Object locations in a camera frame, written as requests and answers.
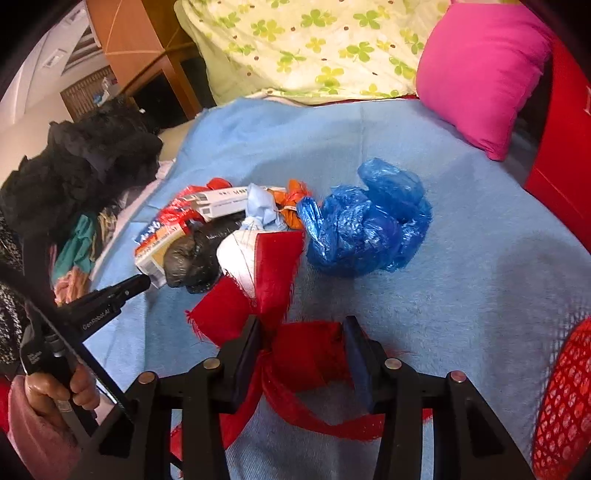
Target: pink sleeve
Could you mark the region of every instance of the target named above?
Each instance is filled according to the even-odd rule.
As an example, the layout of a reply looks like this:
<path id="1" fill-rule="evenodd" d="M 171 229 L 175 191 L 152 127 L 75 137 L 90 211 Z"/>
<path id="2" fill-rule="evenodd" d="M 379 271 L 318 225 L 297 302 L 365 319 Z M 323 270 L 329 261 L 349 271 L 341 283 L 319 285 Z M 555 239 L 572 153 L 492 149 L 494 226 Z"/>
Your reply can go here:
<path id="1" fill-rule="evenodd" d="M 70 432 L 38 416 L 25 396 L 25 378 L 12 381 L 8 396 L 8 437 L 35 480 L 65 480 L 80 456 Z"/>

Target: red cabinet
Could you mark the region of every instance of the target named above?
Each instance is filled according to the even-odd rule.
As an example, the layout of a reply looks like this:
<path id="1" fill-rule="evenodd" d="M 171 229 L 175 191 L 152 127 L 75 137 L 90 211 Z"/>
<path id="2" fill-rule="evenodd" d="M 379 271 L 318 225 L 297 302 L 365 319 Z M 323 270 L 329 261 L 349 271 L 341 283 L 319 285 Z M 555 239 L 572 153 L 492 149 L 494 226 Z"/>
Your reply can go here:
<path id="1" fill-rule="evenodd" d="M 591 252 L 591 83 L 559 40 L 553 63 L 548 120 L 525 189 Z"/>

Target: finger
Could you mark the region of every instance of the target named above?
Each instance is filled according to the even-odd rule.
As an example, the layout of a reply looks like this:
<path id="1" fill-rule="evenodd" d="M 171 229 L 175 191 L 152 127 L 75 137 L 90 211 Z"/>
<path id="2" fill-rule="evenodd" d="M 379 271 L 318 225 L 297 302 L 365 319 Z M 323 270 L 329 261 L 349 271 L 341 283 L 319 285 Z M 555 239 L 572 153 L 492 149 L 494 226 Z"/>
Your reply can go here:
<path id="1" fill-rule="evenodd" d="M 50 374 L 34 373 L 25 377 L 25 386 L 33 395 L 48 396 L 54 400 L 68 400 L 70 392 Z"/>
<path id="2" fill-rule="evenodd" d="M 94 410 L 99 405 L 100 397 L 96 387 L 92 386 L 74 395 L 72 400 L 85 410 Z"/>
<path id="3" fill-rule="evenodd" d="M 72 379 L 70 380 L 70 390 L 74 393 L 80 393 L 89 387 L 94 387 L 96 381 L 84 365 L 78 364 Z"/>

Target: light blue cloth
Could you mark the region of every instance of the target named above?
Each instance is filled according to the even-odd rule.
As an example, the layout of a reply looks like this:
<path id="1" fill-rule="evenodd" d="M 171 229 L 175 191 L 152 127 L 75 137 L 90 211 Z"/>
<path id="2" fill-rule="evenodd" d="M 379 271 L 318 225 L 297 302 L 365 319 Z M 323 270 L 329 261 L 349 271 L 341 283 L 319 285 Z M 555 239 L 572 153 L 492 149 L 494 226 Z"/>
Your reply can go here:
<path id="1" fill-rule="evenodd" d="M 78 223 L 72 230 L 70 239 L 57 256 L 56 264 L 51 272 L 51 281 L 55 284 L 66 275 L 74 266 L 84 273 L 90 273 L 94 262 L 90 259 L 90 247 L 95 235 L 96 224 L 87 215 L 80 215 Z"/>
<path id="2" fill-rule="evenodd" d="M 591 314 L 591 256 L 508 173 L 514 158 L 488 160 L 420 101 L 296 108 L 241 99 L 205 112 L 170 178 L 115 241 L 94 286 L 136 273 L 135 235 L 188 184 L 214 176 L 235 185 L 298 178 L 318 196 L 338 184 L 359 185 L 356 169 L 372 157 L 422 179 L 433 206 L 422 247 L 406 268 L 361 278 L 328 277 L 302 257 L 290 320 L 355 314 L 370 337 L 417 371 L 464 370 L 529 458 L 558 350 Z M 186 322 L 184 311 L 199 298 L 182 288 L 151 289 L 87 344 L 124 388 L 145 369 L 187 371 L 216 351 Z M 300 398 L 329 423 L 362 412 L 345 385 Z M 425 479 L 433 474 L 432 442 L 424 442 Z M 263 399 L 227 458 L 235 479 L 366 480 L 378 444 L 287 425 Z"/>
<path id="3" fill-rule="evenodd" d="M 246 199 L 246 218 L 240 230 L 287 230 L 287 224 L 277 211 L 275 197 L 264 188 L 251 183 Z"/>

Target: yellow-green floral fabric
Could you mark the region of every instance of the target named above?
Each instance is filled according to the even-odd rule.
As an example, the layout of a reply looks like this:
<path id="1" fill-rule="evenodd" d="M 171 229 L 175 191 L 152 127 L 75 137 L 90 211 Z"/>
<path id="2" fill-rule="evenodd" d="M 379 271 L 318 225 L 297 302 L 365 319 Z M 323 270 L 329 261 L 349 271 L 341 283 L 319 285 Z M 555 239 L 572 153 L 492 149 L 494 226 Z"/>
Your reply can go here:
<path id="1" fill-rule="evenodd" d="M 488 0 L 502 2 L 507 0 Z M 303 103 L 415 93 L 449 0 L 177 0 L 218 105 L 266 90 Z"/>

